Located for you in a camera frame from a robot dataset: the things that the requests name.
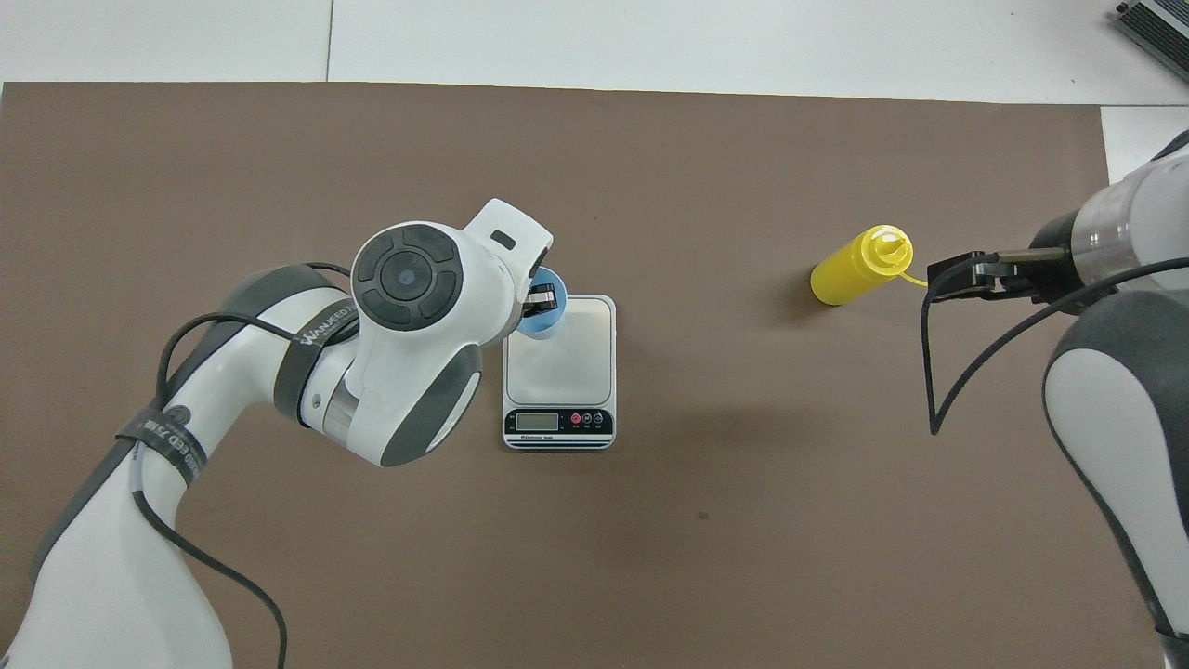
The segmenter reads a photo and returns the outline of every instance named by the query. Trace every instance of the control button panel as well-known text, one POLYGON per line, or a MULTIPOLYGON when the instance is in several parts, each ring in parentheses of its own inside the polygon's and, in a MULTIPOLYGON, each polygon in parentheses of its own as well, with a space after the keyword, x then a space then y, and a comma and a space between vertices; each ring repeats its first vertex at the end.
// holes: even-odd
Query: control button panel
POLYGON ((458 301, 463 263, 445 232, 404 225, 367 242, 351 282, 369 317, 390 329, 421 329, 441 320, 458 301))
POLYGON ((610 436, 614 423, 611 414, 599 409, 524 409, 504 417, 504 434, 610 436))

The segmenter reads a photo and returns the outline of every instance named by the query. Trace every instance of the circular button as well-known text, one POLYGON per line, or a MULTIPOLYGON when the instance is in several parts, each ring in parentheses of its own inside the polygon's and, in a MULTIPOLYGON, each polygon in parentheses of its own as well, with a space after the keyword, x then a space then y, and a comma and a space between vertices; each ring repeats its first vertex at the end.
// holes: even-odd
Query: circular button
POLYGON ((432 279, 429 263, 413 251, 394 254, 379 270, 379 284, 384 286, 384 291, 402 301, 424 295, 432 279))

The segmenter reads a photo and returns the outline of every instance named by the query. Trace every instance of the yellow bottle nozzle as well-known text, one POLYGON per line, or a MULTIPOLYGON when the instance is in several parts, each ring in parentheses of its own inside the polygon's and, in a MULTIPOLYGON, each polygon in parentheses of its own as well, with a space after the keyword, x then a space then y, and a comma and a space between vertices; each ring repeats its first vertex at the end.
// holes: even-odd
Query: yellow bottle nozzle
POLYGON ((881 233, 875 238, 873 246, 875 246, 875 255, 886 264, 895 264, 904 253, 900 252, 904 248, 904 242, 906 239, 892 233, 881 233))

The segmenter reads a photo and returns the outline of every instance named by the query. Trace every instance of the yellow squeeze bottle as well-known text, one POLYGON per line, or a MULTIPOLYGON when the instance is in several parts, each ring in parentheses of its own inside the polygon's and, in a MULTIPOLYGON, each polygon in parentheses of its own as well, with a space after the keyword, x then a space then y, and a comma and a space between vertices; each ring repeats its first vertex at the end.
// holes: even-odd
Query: yellow squeeze bottle
POLYGON ((813 267, 810 288, 828 304, 844 304, 908 270, 912 241, 893 225, 867 229, 813 267))

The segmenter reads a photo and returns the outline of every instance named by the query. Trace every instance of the scale platform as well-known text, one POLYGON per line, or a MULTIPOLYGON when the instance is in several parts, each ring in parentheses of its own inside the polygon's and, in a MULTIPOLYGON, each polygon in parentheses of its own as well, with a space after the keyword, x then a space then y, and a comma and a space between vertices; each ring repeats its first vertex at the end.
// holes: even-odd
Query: scale platform
POLYGON ((615 441, 615 302, 570 295, 548 340, 504 341, 504 443, 526 452, 594 452, 615 441))

